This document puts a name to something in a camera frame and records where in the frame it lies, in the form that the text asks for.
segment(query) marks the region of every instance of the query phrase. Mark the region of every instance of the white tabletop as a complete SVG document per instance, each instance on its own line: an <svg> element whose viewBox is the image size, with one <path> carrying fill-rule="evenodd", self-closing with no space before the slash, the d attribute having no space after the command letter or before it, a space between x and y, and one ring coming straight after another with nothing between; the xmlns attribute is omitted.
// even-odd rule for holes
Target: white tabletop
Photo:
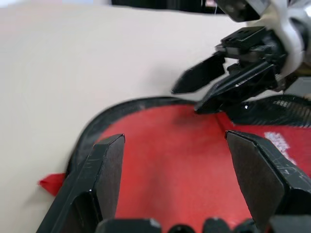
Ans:
<svg viewBox="0 0 311 233"><path fill-rule="evenodd" d="M64 171L97 113L168 95L183 70L241 26L224 16L108 6L0 9L0 232L37 230L53 201L37 181Z"/></svg>

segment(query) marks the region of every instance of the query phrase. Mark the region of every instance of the red fabric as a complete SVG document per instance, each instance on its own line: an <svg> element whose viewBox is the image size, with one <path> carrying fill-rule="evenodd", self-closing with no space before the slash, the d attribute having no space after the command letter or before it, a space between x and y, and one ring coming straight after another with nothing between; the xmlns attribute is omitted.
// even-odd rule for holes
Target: red fabric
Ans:
<svg viewBox="0 0 311 233"><path fill-rule="evenodd" d="M64 173L51 174L40 180L38 184L49 193L51 193L53 196L56 196L63 185L64 178Z"/></svg>
<svg viewBox="0 0 311 233"><path fill-rule="evenodd" d="M224 113L197 115L190 105L151 108L124 117L99 138L117 133L126 138L116 217L153 217L163 232L177 223L200 232L211 216L222 217L231 227L250 217L225 130L280 134L289 145L285 153L310 175L309 129L234 125ZM56 195L60 183L53 176L43 181Z"/></svg>

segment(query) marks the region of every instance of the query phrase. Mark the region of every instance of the beige table surface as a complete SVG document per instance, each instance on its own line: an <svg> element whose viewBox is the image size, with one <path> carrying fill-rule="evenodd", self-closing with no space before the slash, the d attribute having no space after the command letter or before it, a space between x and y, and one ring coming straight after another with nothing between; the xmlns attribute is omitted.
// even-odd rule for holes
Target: beige table surface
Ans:
<svg viewBox="0 0 311 233"><path fill-rule="evenodd" d="M123 100L169 95L184 69L241 26L109 6L0 9L0 232L37 230L53 201L37 181L64 171L91 118Z"/></svg>

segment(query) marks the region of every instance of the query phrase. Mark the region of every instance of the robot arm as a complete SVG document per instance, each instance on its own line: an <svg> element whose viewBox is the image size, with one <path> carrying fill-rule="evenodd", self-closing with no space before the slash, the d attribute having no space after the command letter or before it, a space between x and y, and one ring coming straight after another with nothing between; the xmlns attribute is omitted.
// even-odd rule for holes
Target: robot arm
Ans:
<svg viewBox="0 0 311 233"><path fill-rule="evenodd" d="M311 61L311 1L217 3L234 21L247 21L249 27L222 39L213 56L186 70L173 87L174 94L197 91L225 73L225 58L238 60L197 103L197 113L225 110L267 89L284 90L286 77Z"/></svg>

